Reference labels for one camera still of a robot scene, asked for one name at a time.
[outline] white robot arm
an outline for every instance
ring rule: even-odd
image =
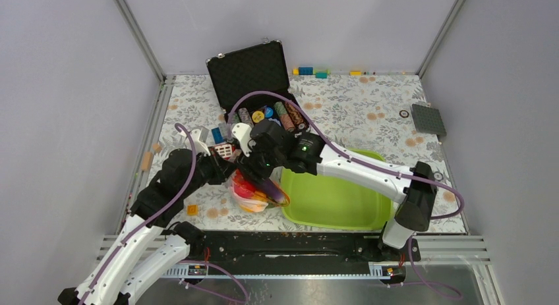
[[[382,173],[359,164],[360,159],[377,167],[409,175],[413,173],[424,179],[433,179],[430,167],[418,162],[415,167],[394,165],[377,161],[333,145],[349,155],[341,157],[317,135],[308,132],[295,137],[276,123],[263,120],[254,128],[239,123],[233,127],[233,137],[243,151],[234,163],[223,160],[204,142],[196,140],[195,146],[202,153],[192,159],[191,151],[175,150],[165,160],[162,170],[136,199],[123,231],[109,249],[95,271],[77,288],[65,289],[59,301],[64,305],[135,304],[147,288],[165,271],[184,260],[191,252],[191,238],[170,236],[165,244],[149,258],[134,268],[147,244],[160,235],[170,220],[183,209],[183,201],[177,201],[151,224],[135,232],[128,241],[123,238],[138,225],[166,205],[170,198],[184,185],[185,175],[192,161],[196,169],[191,183],[183,193],[186,198],[201,186],[221,184],[236,170],[257,186],[265,185],[274,167],[283,166],[296,173],[326,175],[348,180],[371,188],[399,204],[394,219],[382,230],[378,249],[382,255],[400,254],[407,239],[415,231],[428,228],[436,187],[409,179]],[[98,277],[95,284],[92,280]]]

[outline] blue lego brick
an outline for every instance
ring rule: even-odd
[[[312,76],[312,67],[299,67],[299,76]]]
[[[212,129],[212,136],[214,137],[214,142],[216,143],[216,145],[221,144],[222,142],[225,141],[223,139],[223,136],[221,135],[221,132],[220,132],[219,128]]]

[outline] small orange piece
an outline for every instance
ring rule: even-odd
[[[198,215],[198,206],[197,205],[189,205],[187,207],[187,215],[188,216]]]
[[[152,148],[155,153],[159,153],[160,151],[163,150],[163,148],[158,143],[153,144]]]
[[[145,152],[142,158],[142,165],[140,169],[142,171],[149,171],[152,166],[152,160],[154,159],[154,154],[152,152]]]

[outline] floral tablecloth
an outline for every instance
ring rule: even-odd
[[[417,76],[292,76],[290,84],[299,104],[331,140],[348,148],[378,152],[391,163],[413,166],[423,161],[438,172],[442,182],[449,183],[436,135],[416,132],[411,116],[399,115],[401,110],[409,111],[413,103],[426,104]],[[150,179],[170,151],[184,146],[175,123],[211,130],[221,122],[223,115],[210,77],[177,76],[159,137],[162,151],[154,156]],[[213,144],[211,133],[207,143]],[[211,230],[332,231],[292,223],[280,208],[246,213],[224,186],[202,187],[185,199],[185,207],[192,204],[198,206],[198,215],[188,216],[184,210],[173,221],[189,221]],[[440,190],[433,214],[449,213],[456,207],[454,195]],[[432,221],[429,232],[465,233],[465,227],[457,216]]]

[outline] open case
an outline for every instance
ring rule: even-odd
[[[289,93],[289,75],[283,46],[279,40],[219,54],[206,60],[206,66],[227,121],[235,103],[253,91],[274,92],[299,105],[293,94]],[[254,96],[242,102],[239,108],[248,109],[252,115],[263,107],[272,108],[277,101],[279,100],[270,96]],[[272,118],[277,118],[277,112],[273,108],[272,110]],[[302,121],[303,124],[296,126],[294,132],[309,128],[307,121]]]

